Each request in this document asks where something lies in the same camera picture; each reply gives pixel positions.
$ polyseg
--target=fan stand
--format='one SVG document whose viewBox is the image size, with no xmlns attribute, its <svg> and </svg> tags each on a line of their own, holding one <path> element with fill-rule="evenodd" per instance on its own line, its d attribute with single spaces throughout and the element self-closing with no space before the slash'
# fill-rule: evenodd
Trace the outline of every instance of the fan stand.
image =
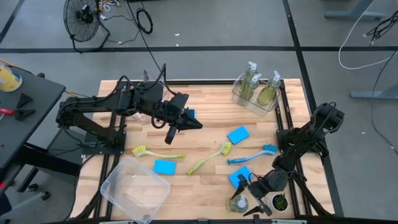
<svg viewBox="0 0 398 224">
<path fill-rule="evenodd" d="M 104 44 L 105 44 L 105 42 L 107 41 L 108 37 L 111 35 L 111 33 L 110 33 L 110 31 L 104 26 L 104 24 L 103 24 L 102 22 L 99 22 L 99 25 L 106 31 L 107 34 L 105 35 L 104 41 L 102 41 L 101 45 L 100 45 L 99 47 L 97 47 L 97 48 L 88 49 L 88 50 L 78 50 L 78 49 L 76 49 L 76 45 L 75 45 L 75 35 L 71 35 L 71 36 L 70 36 L 70 38 L 71 38 L 71 40 L 72 40 L 72 44 L 73 44 L 73 49 L 74 49 L 76 52 L 79 52 L 79 53 L 84 53 L 84 52 L 96 52 L 96 51 L 98 51 L 99 49 L 101 49 L 101 48 L 104 47 Z"/>
</svg>

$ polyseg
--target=blue dish brush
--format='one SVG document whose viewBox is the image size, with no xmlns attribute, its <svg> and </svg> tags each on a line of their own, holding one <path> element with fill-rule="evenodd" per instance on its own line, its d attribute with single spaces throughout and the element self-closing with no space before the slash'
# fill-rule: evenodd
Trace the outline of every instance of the blue dish brush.
<svg viewBox="0 0 398 224">
<path fill-rule="evenodd" d="M 251 160 L 251 159 L 254 159 L 254 158 L 256 158 L 257 156 L 260 156 L 260 155 L 270 155 L 270 156 L 273 156 L 273 155 L 275 155 L 275 153 L 276 153 L 277 150 L 278 150 L 277 147 L 274 146 L 274 145 L 271 145 L 271 144 L 264 145 L 263 148 L 262 148 L 262 151 L 256 153 L 256 154 L 253 155 L 253 156 L 249 156 L 249 157 L 245 157 L 245 158 L 239 158 L 239 159 L 228 159 L 228 160 L 227 160 L 227 163 L 228 163 L 228 165 L 230 165 L 230 164 L 232 164 L 232 163 L 246 162 L 246 161 L 249 161 L 249 160 Z"/>
</svg>

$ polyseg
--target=gray floor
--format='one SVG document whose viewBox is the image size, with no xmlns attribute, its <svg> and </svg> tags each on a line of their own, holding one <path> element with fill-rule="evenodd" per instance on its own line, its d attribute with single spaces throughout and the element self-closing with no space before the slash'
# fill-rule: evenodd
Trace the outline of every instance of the gray floor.
<svg viewBox="0 0 398 224">
<path fill-rule="evenodd" d="M 323 17 L 326 10 L 350 10 L 357 1 L 290 0 L 301 46 L 340 46 L 354 22 L 329 20 Z M 15 7 L 15 1 L 0 2 L 0 28 Z M 133 10 L 139 4 L 131 4 Z M 269 45 L 293 46 L 282 1 L 238 0 L 163 0 L 146 2 L 146 9 L 154 20 L 154 33 L 146 37 L 153 47 L 219 46 L 219 45 Z M 375 1 L 371 10 L 391 15 L 398 9 L 394 0 Z M 0 49 L 14 48 L 70 48 L 62 21 L 63 1 L 26 0 Z M 110 14 L 126 14 L 123 8 L 112 8 Z M 353 31 L 347 46 L 368 45 L 364 37 L 377 22 L 360 22 Z M 106 22 L 113 40 L 132 38 L 137 29 L 120 18 Z M 398 45 L 394 27 L 374 45 Z M 92 47 L 101 42 L 99 30 L 93 40 L 79 44 Z M 135 42 L 120 46 L 107 43 L 105 47 L 143 47 L 139 37 Z M 389 57 L 392 52 L 343 52 L 346 66 L 356 67 Z M 351 90 L 371 90 L 382 65 L 345 70 L 338 64 L 337 52 L 304 52 L 308 74 L 317 103 L 337 102 L 346 113 L 341 129 L 327 137 L 336 183 L 344 213 L 347 217 L 398 220 L 396 186 L 398 155 L 373 130 L 370 120 L 370 101 L 353 100 Z M 259 70 L 271 76 L 278 70 L 284 78 L 301 78 L 295 52 L 154 52 L 159 63 L 167 63 L 171 78 L 235 78 L 246 67 L 247 61 L 259 64 Z M 68 89 L 86 95 L 95 95 L 101 80 L 114 80 L 121 75 L 141 78 L 142 70 L 156 74 L 157 69 L 147 52 L 119 52 L 93 54 L 2 54 L 10 61 L 34 73 L 44 72 L 48 79 L 62 83 Z M 398 59 L 393 59 L 385 69 L 378 90 L 398 82 Z M 376 101 L 374 120 L 376 126 L 395 145 L 398 119 L 395 101 Z M 30 142 L 46 147 L 57 132 L 56 110 L 51 111 Z M 23 179 L 24 172 L 17 178 Z M 45 202 L 58 212 L 45 212 L 35 222 L 61 220 L 68 213 L 73 199 L 73 187 L 40 172 L 34 182 L 53 195 Z M 13 205 L 29 198 L 31 194 L 7 191 Z"/>
</svg>

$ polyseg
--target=dish soap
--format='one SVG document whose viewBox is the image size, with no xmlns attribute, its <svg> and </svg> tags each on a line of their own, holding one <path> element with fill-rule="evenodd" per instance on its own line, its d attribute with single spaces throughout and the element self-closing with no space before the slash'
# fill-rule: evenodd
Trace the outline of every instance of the dish soap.
<svg viewBox="0 0 398 224">
<path fill-rule="evenodd" d="M 249 62 L 250 67 L 249 69 L 246 70 L 246 74 L 243 78 L 242 84 L 241 84 L 241 91 L 245 89 L 246 83 L 253 78 L 255 74 L 257 74 L 257 64 L 254 62 Z"/>
<path fill-rule="evenodd" d="M 234 199 L 227 200 L 227 210 L 230 212 L 244 213 L 249 208 L 249 203 L 244 195 L 237 195 Z"/>
<path fill-rule="evenodd" d="M 249 104 L 251 98 L 253 97 L 254 90 L 256 90 L 256 88 L 260 85 L 260 76 L 261 74 L 257 73 L 245 83 L 246 87 L 241 91 L 240 94 L 241 99 L 239 102 L 241 106 L 247 106 Z"/>
<path fill-rule="evenodd" d="M 266 106 L 276 97 L 276 89 L 280 87 L 280 75 L 278 71 L 274 71 L 275 76 L 268 80 L 267 86 L 264 87 L 259 96 L 257 97 L 257 103 L 260 106 Z"/>
</svg>

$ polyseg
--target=white cable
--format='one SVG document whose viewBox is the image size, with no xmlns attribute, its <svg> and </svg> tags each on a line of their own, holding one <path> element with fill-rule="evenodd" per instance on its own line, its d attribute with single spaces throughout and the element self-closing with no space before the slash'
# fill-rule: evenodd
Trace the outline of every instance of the white cable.
<svg viewBox="0 0 398 224">
<path fill-rule="evenodd" d="M 361 20 L 362 16 L 363 16 L 363 15 L 365 14 L 365 12 L 372 6 L 373 3 L 374 3 L 374 1 L 365 9 L 365 11 L 362 12 L 361 16 L 360 16 L 360 17 L 358 18 L 358 20 L 354 23 L 353 28 L 351 28 L 351 30 L 349 31 L 349 33 L 348 33 L 348 35 L 347 35 L 347 38 L 346 38 L 346 40 L 344 41 L 343 45 L 342 45 L 342 46 L 340 47 L 340 49 L 338 50 L 338 63 L 339 63 L 343 68 L 345 68 L 345 69 L 348 69 L 348 70 L 356 70 L 356 69 L 361 69 L 361 68 L 366 68 L 366 67 L 369 67 L 369 66 L 377 65 L 377 64 L 380 64 L 380 63 L 383 63 L 383 62 L 389 60 L 390 58 L 394 57 L 394 56 L 397 55 L 397 53 L 398 53 L 398 52 L 397 52 L 397 53 L 395 53 L 393 56 L 391 56 L 391 57 L 389 57 L 389 58 L 386 58 L 386 59 L 384 59 L 384 60 L 381 60 L 380 62 L 374 62 L 374 63 L 370 63 L 369 65 L 363 65 L 363 66 L 360 66 L 360 67 L 353 67 L 353 68 L 350 68 L 350 67 L 346 67 L 346 66 L 344 66 L 344 65 L 342 64 L 341 59 L 340 59 L 340 53 L 341 53 L 342 48 L 343 48 L 344 45 L 347 43 L 347 40 L 348 40 L 348 38 L 350 37 L 351 33 L 353 32 L 353 30 L 354 30 L 356 24 Z"/>
<path fill-rule="evenodd" d="M 103 9 L 107 12 L 111 11 L 111 6 L 116 5 L 116 3 L 106 2 L 102 5 Z"/>
</svg>

